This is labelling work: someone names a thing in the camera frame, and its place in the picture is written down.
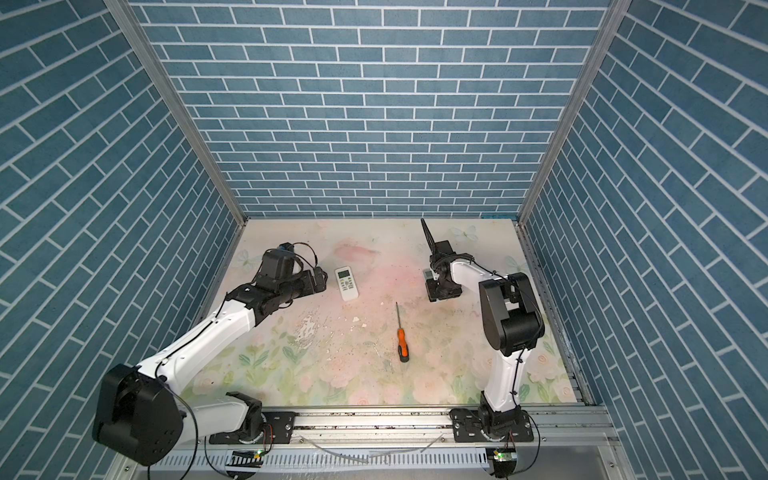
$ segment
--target table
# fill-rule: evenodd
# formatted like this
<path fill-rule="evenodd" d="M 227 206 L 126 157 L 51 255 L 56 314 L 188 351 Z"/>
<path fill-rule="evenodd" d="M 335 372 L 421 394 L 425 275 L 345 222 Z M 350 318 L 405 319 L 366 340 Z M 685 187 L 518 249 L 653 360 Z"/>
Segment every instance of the table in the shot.
<path fill-rule="evenodd" d="M 435 241 L 450 240 L 481 265 L 530 275 L 510 220 L 427 223 Z M 329 274 L 327 291 L 294 301 L 229 345 L 187 386 L 187 401 L 237 390 L 265 406 L 478 403 L 494 352 L 479 299 L 465 290 L 456 299 L 428 301 L 422 271 L 429 248 L 418 219 L 251 220 L 212 308 L 253 278 L 264 250 L 284 242 L 313 246 Z M 296 252 L 313 259 L 302 245 Z M 346 303 L 333 276 L 341 266 L 352 267 L 359 290 Z M 408 363 L 397 354 L 395 302 L 411 349 Z M 549 327 L 522 375 L 521 402 L 575 402 Z"/>

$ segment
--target orange and black screwdriver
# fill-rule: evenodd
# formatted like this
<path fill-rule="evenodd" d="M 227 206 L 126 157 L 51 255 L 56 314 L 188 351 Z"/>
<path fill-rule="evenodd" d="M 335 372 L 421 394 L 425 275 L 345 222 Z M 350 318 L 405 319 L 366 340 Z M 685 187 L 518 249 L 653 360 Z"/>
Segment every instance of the orange and black screwdriver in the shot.
<path fill-rule="evenodd" d="M 400 361 L 405 363 L 410 360 L 408 357 L 408 343 L 406 343 L 406 332 L 402 329 L 400 324 L 400 308 L 395 302 L 395 310 L 397 310 L 397 353 L 400 355 Z"/>

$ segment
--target white remote control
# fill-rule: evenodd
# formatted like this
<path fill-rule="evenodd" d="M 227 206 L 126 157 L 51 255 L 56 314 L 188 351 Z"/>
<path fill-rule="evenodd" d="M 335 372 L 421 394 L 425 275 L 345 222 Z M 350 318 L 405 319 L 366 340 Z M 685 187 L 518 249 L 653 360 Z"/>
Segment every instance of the white remote control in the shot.
<path fill-rule="evenodd" d="M 352 269 L 348 266 L 342 266 L 341 268 L 336 269 L 336 281 L 339 282 L 341 298 L 345 302 L 354 300 L 359 296 L 355 278 L 352 276 Z"/>

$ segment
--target wall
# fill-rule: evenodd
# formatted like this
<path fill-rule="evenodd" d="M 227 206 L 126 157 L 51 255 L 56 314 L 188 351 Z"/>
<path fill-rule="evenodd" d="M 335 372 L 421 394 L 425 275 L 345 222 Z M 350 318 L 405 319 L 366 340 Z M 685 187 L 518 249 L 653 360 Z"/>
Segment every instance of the wall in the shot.
<path fill-rule="evenodd" d="M 100 0 L 0 3 L 0 145 L 0 478 L 103 475 L 102 374 L 188 328 L 233 221 Z"/>
<path fill-rule="evenodd" d="M 766 477 L 767 25 L 634 0 L 528 225 L 645 478 Z"/>
<path fill-rule="evenodd" d="M 257 3 L 131 2 L 251 217 L 510 217 L 608 1 Z"/>

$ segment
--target orange screwdriver handle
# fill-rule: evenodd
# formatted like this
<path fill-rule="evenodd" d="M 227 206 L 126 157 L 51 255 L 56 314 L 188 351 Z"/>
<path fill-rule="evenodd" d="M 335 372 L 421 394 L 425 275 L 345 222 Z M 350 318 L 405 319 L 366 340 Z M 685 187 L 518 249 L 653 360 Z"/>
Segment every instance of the orange screwdriver handle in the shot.
<path fill-rule="evenodd" d="M 400 361 L 405 363 L 410 360 L 408 357 L 408 343 L 406 343 L 406 332 L 403 329 L 397 330 L 397 353 L 400 355 Z"/>

